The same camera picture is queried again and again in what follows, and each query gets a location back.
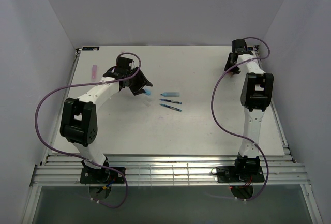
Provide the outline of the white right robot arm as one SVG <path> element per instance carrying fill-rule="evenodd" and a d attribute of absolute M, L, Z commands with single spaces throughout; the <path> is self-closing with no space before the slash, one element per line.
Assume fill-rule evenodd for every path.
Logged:
<path fill-rule="evenodd" d="M 229 54 L 224 70 L 240 74 L 240 69 L 236 65 L 238 63 L 243 63 L 247 68 L 240 96 L 245 119 L 244 138 L 233 173 L 237 180 L 246 181 L 252 174 L 257 174 L 260 167 L 257 146 L 259 145 L 262 119 L 272 99 L 274 76 L 260 68 L 244 39 L 232 41 L 232 52 Z"/>

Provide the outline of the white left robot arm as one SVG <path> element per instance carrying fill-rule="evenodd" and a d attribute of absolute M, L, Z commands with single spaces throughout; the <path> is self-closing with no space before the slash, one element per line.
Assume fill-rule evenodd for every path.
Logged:
<path fill-rule="evenodd" d="M 106 156 L 98 148 L 96 140 L 98 132 L 98 109 L 113 95 L 122 89 L 129 88 L 133 95 L 145 94 L 145 87 L 153 85 L 141 71 L 141 60 L 136 66 L 127 57 L 136 54 L 121 53 L 116 58 L 116 65 L 103 74 L 98 83 L 78 98 L 67 98 L 63 105 L 60 134 L 72 143 L 82 156 L 83 164 L 93 168 L 92 177 L 98 182 L 105 182 L 110 176 L 106 165 Z"/>

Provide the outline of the light blue highlighter body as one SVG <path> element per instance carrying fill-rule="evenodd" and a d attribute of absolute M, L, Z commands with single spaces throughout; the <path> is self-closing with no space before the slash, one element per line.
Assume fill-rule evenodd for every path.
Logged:
<path fill-rule="evenodd" d="M 179 92 L 164 92 L 164 93 L 161 93 L 161 96 L 164 96 L 164 97 L 179 97 L 180 93 Z"/>

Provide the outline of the clear gel pen cap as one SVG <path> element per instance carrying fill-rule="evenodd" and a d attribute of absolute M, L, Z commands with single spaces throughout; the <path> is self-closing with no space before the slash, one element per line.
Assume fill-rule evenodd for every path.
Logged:
<path fill-rule="evenodd" d="M 148 101 L 144 101 L 143 103 L 144 103 L 147 107 L 150 107 L 150 106 L 151 106 L 150 102 L 148 102 Z"/>

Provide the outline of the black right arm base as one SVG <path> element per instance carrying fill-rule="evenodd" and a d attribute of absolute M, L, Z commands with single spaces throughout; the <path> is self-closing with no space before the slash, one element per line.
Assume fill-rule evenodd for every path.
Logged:
<path fill-rule="evenodd" d="M 233 166 L 218 166 L 212 169 L 219 183 L 263 183 L 265 177 L 259 157 L 237 157 Z"/>

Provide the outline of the blue gel pen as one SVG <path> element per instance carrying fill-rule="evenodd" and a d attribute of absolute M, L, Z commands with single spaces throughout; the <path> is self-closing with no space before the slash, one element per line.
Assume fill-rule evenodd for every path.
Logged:
<path fill-rule="evenodd" d="M 159 105 L 162 106 L 162 107 L 165 107 L 165 108 L 168 108 L 168 109 L 177 111 L 177 112 L 182 112 L 182 109 L 179 109 L 179 108 L 176 108 L 176 107 L 172 107 L 172 106 L 169 106 L 167 104 L 160 103 Z"/>
<path fill-rule="evenodd" d="M 180 101 L 169 100 L 169 99 L 160 99 L 160 101 L 174 103 L 174 104 L 182 104 L 182 102 Z"/>

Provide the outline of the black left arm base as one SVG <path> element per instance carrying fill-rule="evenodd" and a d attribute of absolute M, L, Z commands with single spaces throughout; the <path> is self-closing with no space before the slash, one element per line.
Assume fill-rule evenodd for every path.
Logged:
<path fill-rule="evenodd" d="M 123 184 L 124 176 L 126 173 L 125 167 L 115 167 L 114 170 L 105 168 L 89 167 L 84 161 L 82 161 L 83 169 L 81 171 L 80 183 L 81 184 Z"/>

